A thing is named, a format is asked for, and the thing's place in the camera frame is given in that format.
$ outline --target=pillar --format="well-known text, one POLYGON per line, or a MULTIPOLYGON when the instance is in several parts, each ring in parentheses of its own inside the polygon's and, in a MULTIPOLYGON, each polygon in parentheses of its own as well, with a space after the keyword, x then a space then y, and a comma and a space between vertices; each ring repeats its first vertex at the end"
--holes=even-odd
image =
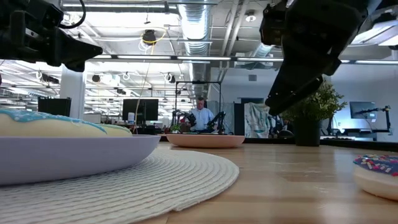
POLYGON ((60 98, 71 98, 70 117, 83 119, 85 110, 86 74, 62 65, 60 98))

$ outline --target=donut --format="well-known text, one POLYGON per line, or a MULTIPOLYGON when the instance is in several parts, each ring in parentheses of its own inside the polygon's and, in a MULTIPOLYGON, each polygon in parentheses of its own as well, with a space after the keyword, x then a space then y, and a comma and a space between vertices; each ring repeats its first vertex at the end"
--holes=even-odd
POLYGON ((112 137, 131 137, 131 131, 128 128, 112 125, 112 124, 100 124, 100 126, 105 129, 108 136, 112 137))
POLYGON ((66 116, 26 110, 0 110, 0 136, 106 137, 104 128, 66 116))
POLYGON ((398 200, 398 156, 358 156, 354 164, 354 180, 364 191, 398 200))

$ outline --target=wooden table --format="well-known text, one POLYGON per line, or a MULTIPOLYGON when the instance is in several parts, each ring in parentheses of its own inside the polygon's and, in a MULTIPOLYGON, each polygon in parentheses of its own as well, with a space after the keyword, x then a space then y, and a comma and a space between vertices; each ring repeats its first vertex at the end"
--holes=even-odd
POLYGON ((215 198, 140 224, 398 223, 398 202, 362 191, 352 178, 355 155, 392 152, 271 144, 181 149, 161 143, 159 148, 222 156, 239 166, 240 175, 215 198))

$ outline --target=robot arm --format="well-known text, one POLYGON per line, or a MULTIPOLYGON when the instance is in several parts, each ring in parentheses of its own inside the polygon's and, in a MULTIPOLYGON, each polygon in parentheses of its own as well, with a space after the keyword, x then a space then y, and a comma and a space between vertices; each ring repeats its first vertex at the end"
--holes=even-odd
POLYGON ((212 131, 217 122, 218 134, 223 134, 225 114, 226 113, 224 111, 219 112, 211 121, 209 121, 209 123, 207 123, 207 128, 212 131))
POLYGON ((70 29, 78 23, 67 27, 62 19, 63 12, 44 0, 0 0, 0 59, 56 67, 63 63, 83 72, 85 61, 102 54, 103 49, 66 35, 60 27, 70 29))
POLYGON ((187 118, 189 120, 189 123, 191 125, 191 127, 194 127, 195 125, 197 125, 197 119, 195 117, 195 115, 193 115, 192 113, 186 113, 180 110, 175 110, 173 111, 173 117, 172 117, 172 126, 175 124, 178 124, 178 122, 180 122, 180 116, 183 115, 183 119, 187 118))
POLYGON ((284 61, 266 105, 277 115, 316 91, 333 75, 342 51, 382 0, 287 0, 263 12, 261 42, 282 46, 284 61))

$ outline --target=ventilation duct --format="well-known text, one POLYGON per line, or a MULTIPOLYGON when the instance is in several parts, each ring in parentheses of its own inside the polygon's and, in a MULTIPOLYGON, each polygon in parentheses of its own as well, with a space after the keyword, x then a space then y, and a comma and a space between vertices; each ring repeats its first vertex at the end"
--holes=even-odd
MULTIPOLYGON (((183 38, 187 40, 207 40, 210 25, 209 5, 180 4, 178 10, 181 15, 183 38)), ((209 44, 201 42, 186 42, 185 51, 189 56, 209 55, 209 44)), ((190 78, 192 81, 210 81, 209 63, 190 63, 190 78)), ((195 97, 206 97, 209 85, 193 85, 192 93, 195 97)))
MULTIPOLYGON (((237 57, 259 57, 265 58, 269 56, 272 46, 260 43, 255 50, 248 53, 236 53, 237 57)), ((247 70, 253 69, 271 69, 274 63, 272 62, 235 62, 235 68, 245 68, 247 70)))

